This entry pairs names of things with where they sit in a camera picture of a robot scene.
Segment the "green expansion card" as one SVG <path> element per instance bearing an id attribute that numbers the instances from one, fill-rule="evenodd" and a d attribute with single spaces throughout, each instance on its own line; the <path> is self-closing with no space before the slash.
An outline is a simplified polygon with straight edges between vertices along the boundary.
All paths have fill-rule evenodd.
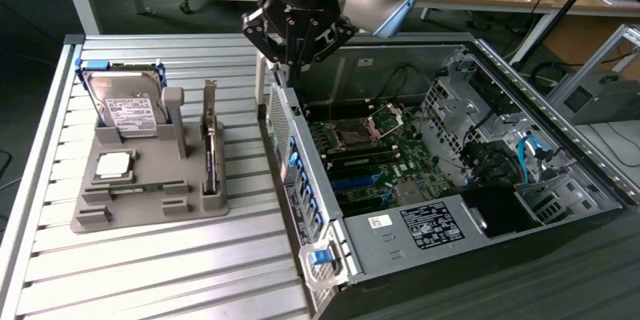
<path id="1" fill-rule="evenodd" d="M 219 123 L 215 113 L 216 88 L 218 83 L 214 80 L 207 80 L 203 89 L 202 117 L 202 129 L 206 142 L 206 179 L 203 185 L 203 193 L 206 195 L 214 195 L 219 193 L 219 156 L 216 148 L 219 142 Z"/>

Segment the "open grey PC case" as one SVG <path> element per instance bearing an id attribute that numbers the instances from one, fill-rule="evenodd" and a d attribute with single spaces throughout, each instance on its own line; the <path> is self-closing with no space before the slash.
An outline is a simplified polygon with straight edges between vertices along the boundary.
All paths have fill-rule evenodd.
<path id="1" fill-rule="evenodd" d="M 467 144 L 458 158 L 438 154 L 423 139 L 422 104 L 435 78 L 451 60 L 466 55 L 496 80 L 530 116 L 536 130 L 511 149 L 502 140 Z M 640 212 L 640 175 L 626 172 L 603 136 L 588 136 L 551 108 L 535 87 L 482 40 L 467 35 L 410 35 L 392 40 L 356 37 L 330 59 L 291 79 L 283 70 L 274 83 L 263 129 L 272 146 L 270 164 L 286 205 L 286 222 L 306 282 L 314 320 L 427 317 L 427 304 L 447 287 L 510 266 L 531 266 L 608 222 Z M 367 279 L 351 245 L 310 123 L 358 118 L 392 103 L 404 108 L 422 134 L 434 162 L 452 182 L 436 199 L 460 196 L 490 245 L 404 271 Z M 290 151 L 290 136 L 296 149 Z M 298 152 L 302 168 L 290 166 Z M 304 169 L 308 182 L 299 182 Z M 515 187 L 558 175 L 591 180 L 620 202 L 622 210 L 518 232 Z M 304 199 L 312 186 L 314 197 Z M 316 199 L 324 227 L 316 232 L 311 200 Z M 310 263 L 312 250 L 330 249 L 334 262 Z"/>

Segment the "metal socket cover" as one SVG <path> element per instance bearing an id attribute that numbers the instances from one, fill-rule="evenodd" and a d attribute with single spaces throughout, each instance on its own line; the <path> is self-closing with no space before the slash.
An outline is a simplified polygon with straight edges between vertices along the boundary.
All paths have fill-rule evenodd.
<path id="1" fill-rule="evenodd" d="M 392 103 L 384 105 L 366 118 L 366 127 L 376 139 L 383 139 L 403 125 L 403 111 Z"/>

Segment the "CPU socket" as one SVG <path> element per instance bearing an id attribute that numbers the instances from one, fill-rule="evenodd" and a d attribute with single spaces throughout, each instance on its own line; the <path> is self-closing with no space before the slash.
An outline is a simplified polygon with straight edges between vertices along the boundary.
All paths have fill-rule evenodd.
<path id="1" fill-rule="evenodd" d="M 335 132 L 347 149 L 371 147 L 378 141 L 364 123 L 358 119 L 346 119 L 336 123 Z"/>

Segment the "metal drive cage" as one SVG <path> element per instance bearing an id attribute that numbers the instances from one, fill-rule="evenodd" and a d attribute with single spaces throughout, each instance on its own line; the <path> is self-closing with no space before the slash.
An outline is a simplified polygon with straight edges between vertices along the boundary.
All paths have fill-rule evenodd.
<path id="1" fill-rule="evenodd" d="M 514 149 L 536 130 L 531 117 L 472 55 L 451 60 L 422 103 L 424 142 L 438 154 L 458 158 L 472 142 L 502 140 Z"/>

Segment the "black RAM stick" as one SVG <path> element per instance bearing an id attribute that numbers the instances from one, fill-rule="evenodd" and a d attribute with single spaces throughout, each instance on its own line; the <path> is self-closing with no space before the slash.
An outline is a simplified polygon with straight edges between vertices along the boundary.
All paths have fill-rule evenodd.
<path id="1" fill-rule="evenodd" d="M 392 163 L 400 155 L 399 151 L 356 152 L 347 151 L 326 156 L 326 169 L 352 169 L 360 166 L 374 166 Z"/>

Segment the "green motherboard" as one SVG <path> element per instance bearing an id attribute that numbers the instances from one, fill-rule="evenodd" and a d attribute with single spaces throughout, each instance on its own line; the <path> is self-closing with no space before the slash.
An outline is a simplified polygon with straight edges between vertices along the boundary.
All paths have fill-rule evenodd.
<path id="1" fill-rule="evenodd" d="M 314 143 L 330 182 L 368 175 L 380 176 L 378 184 L 372 187 L 358 187 L 348 190 L 331 188 L 346 217 L 436 199 L 444 190 L 452 187 L 451 180 L 434 162 L 434 156 L 423 143 L 423 135 L 411 123 L 411 116 L 406 114 L 402 106 L 396 107 L 403 112 L 404 125 L 383 139 L 376 139 L 378 141 L 371 147 L 347 149 L 336 135 L 335 125 L 346 119 L 358 119 L 366 124 L 367 117 L 376 110 L 363 117 L 327 119 L 310 123 Z M 327 170 L 326 168 L 328 154 L 383 150 L 400 152 L 392 163 L 360 166 L 352 169 Z"/>

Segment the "grey plastic parts rack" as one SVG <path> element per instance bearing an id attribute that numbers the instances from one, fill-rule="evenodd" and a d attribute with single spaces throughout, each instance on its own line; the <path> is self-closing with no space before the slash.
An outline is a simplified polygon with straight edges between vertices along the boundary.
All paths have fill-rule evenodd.
<path id="1" fill-rule="evenodd" d="M 95 129 L 94 143 L 70 222 L 72 232 L 82 234 L 228 214 L 224 125 L 218 118 L 218 194 L 206 195 L 206 142 L 203 114 L 196 122 L 183 120 L 182 88 L 166 88 L 162 101 L 171 122 L 158 127 L 154 137 L 116 139 L 116 129 Z M 124 178 L 96 180 L 102 153 L 128 152 L 130 172 Z M 152 193 L 114 195 L 110 186 L 164 183 Z"/>

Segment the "green RAM stick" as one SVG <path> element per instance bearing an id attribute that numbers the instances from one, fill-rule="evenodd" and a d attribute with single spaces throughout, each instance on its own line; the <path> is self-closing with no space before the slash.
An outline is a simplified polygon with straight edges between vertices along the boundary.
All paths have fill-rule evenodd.
<path id="1" fill-rule="evenodd" d="M 146 183 L 146 184 L 123 184 L 110 186 L 110 193 L 122 195 L 128 193 L 152 193 L 164 190 L 164 183 Z"/>

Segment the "grey computer tower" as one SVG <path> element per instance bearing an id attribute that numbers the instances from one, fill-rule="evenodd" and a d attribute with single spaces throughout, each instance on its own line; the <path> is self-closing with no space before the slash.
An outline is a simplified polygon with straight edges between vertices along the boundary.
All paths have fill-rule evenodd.
<path id="1" fill-rule="evenodd" d="M 640 81 L 614 71 L 587 74 L 578 82 L 572 75 L 550 93 L 550 103 L 574 125 L 640 119 Z"/>

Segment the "grey power supply unit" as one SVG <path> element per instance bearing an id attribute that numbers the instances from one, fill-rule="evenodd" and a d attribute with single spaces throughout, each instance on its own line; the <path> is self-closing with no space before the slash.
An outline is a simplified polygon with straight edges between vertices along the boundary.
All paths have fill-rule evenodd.
<path id="1" fill-rule="evenodd" d="M 346 230 L 367 279 L 491 244 L 460 196 L 350 217 Z"/>

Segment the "blue case release latch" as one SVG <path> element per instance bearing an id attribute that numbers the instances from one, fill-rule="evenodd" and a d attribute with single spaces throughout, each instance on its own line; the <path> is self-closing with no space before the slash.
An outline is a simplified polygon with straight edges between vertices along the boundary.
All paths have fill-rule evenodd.
<path id="1" fill-rule="evenodd" d="M 335 255 L 330 249 L 312 250 L 308 255 L 308 260 L 314 266 L 320 266 L 331 264 L 335 261 Z"/>

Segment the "grey disk bay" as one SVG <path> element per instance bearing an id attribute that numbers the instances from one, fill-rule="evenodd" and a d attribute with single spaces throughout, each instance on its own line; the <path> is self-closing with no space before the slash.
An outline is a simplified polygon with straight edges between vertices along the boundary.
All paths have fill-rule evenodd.
<path id="1" fill-rule="evenodd" d="M 591 180 L 558 175 L 515 187 L 518 232 L 592 217 L 623 209 L 620 202 Z"/>

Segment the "hard disk with blue bracket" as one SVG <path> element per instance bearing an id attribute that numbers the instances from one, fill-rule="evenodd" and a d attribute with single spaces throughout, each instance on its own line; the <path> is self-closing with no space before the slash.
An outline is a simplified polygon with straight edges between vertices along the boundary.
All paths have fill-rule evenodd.
<path id="1" fill-rule="evenodd" d="M 123 138 L 156 136 L 159 126 L 171 119 L 162 102 L 164 64 L 78 58 L 75 66 L 99 126 L 114 127 Z"/>

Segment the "aluminium profile frame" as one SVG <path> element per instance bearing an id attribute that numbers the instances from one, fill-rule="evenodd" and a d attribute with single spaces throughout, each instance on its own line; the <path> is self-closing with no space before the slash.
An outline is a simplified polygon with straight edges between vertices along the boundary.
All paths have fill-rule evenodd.
<path id="1" fill-rule="evenodd" d="M 594 55 L 579 65 L 578 72 L 571 78 L 563 80 L 551 92 L 548 100 L 554 107 L 574 94 L 587 77 L 599 71 L 602 65 L 611 65 L 610 69 L 619 75 L 636 62 L 640 61 L 640 25 L 623 24 L 598 48 Z"/>

